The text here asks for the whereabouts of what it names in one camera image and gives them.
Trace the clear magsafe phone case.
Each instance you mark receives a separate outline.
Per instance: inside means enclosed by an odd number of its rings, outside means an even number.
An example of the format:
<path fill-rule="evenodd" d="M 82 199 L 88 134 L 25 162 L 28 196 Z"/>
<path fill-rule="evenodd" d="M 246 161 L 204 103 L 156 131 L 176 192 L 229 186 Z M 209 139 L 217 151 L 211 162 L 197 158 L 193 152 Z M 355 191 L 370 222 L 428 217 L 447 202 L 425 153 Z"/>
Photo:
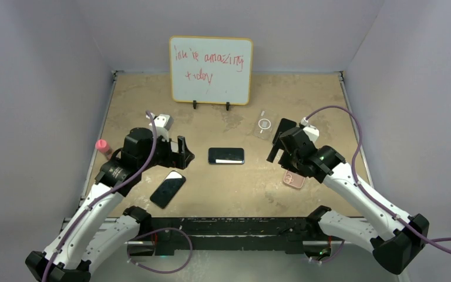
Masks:
<path fill-rule="evenodd" d="M 278 120 L 278 114 L 271 110 L 261 109 L 254 122 L 253 135 L 263 140 L 271 137 Z"/>

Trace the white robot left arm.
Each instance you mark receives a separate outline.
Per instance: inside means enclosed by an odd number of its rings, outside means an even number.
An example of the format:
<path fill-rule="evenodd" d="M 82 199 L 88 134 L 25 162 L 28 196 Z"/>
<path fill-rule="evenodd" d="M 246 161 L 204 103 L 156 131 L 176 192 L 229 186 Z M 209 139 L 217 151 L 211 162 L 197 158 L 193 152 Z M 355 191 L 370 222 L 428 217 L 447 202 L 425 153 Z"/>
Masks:
<path fill-rule="evenodd" d="M 100 232 L 111 211 L 141 181 L 142 172 L 154 167 L 185 169 L 194 159 L 183 136 L 164 138 L 151 129 L 136 127 L 102 165 L 85 201 L 68 225 L 43 251 L 25 260 L 37 281 L 89 281 L 101 262 L 131 239 L 156 237 L 151 215 L 131 206 L 112 227 Z"/>

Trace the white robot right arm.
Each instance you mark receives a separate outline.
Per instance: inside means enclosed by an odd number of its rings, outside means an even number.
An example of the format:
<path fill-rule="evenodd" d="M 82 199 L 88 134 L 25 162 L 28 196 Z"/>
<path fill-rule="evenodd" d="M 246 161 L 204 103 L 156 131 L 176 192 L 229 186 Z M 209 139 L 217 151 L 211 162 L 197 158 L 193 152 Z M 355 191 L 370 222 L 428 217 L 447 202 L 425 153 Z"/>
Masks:
<path fill-rule="evenodd" d="M 423 250 L 429 221 L 415 216 L 386 200 L 360 176 L 352 174 L 352 166 L 330 146 L 316 148 L 316 127 L 306 120 L 297 123 L 282 118 L 267 157 L 273 162 L 279 150 L 279 165 L 290 173 L 314 178 L 342 196 L 366 219 L 366 222 L 338 214 L 319 206 L 309 216 L 306 231 L 313 239 L 335 236 L 370 253 L 385 270 L 401 274 Z"/>

